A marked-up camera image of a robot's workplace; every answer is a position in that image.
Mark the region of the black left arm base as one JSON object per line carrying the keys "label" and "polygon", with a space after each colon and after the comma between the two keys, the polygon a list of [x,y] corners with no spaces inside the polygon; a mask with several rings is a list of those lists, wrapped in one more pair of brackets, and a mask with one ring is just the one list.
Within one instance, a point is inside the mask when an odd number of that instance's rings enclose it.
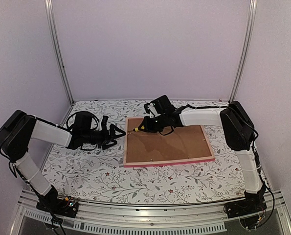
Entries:
{"label": "black left arm base", "polygon": [[78,200],[68,196],[60,199],[57,196],[42,196],[36,208],[44,212],[52,212],[55,215],[75,218],[78,212]]}

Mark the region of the pink picture frame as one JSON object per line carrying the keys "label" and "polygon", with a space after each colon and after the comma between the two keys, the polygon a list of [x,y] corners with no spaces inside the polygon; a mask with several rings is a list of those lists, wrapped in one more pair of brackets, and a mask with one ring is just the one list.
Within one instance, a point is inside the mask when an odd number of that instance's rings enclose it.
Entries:
{"label": "pink picture frame", "polygon": [[133,131],[142,120],[141,117],[126,119],[124,167],[181,165],[215,160],[202,126],[176,128],[166,136]]}

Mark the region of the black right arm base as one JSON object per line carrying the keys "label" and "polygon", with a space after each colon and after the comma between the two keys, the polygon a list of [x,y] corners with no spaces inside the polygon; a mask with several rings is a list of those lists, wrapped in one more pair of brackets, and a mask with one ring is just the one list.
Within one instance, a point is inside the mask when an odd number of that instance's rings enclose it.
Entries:
{"label": "black right arm base", "polygon": [[255,215],[240,220],[241,226],[247,230],[256,229],[262,221],[267,205],[263,196],[245,192],[245,199],[228,202],[224,212],[228,218],[235,218],[254,213]]}

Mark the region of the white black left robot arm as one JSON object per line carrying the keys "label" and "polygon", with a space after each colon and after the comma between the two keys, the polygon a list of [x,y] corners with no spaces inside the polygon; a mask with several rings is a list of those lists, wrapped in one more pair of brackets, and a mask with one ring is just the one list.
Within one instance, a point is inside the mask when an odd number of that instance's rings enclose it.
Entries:
{"label": "white black left robot arm", "polygon": [[61,201],[57,189],[44,177],[30,155],[32,141],[43,141],[70,150],[84,151],[86,144],[106,150],[126,135],[124,130],[108,123],[108,116],[99,119],[91,112],[79,111],[70,115],[69,119],[73,122],[62,127],[16,110],[0,128],[0,154],[9,160],[14,174],[20,174],[50,212],[58,212],[62,207]]}

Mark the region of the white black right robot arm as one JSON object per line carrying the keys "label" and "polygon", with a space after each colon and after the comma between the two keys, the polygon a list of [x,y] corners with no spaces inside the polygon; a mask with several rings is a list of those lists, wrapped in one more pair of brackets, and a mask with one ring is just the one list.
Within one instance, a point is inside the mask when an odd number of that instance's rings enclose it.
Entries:
{"label": "white black right robot arm", "polygon": [[226,106],[194,107],[190,104],[176,108],[166,95],[144,105],[146,116],[135,131],[162,133],[187,126],[217,126],[223,129],[225,142],[238,157],[245,180],[245,200],[242,209],[253,213],[260,207],[266,186],[261,177],[261,164],[255,141],[258,132],[238,101]]}

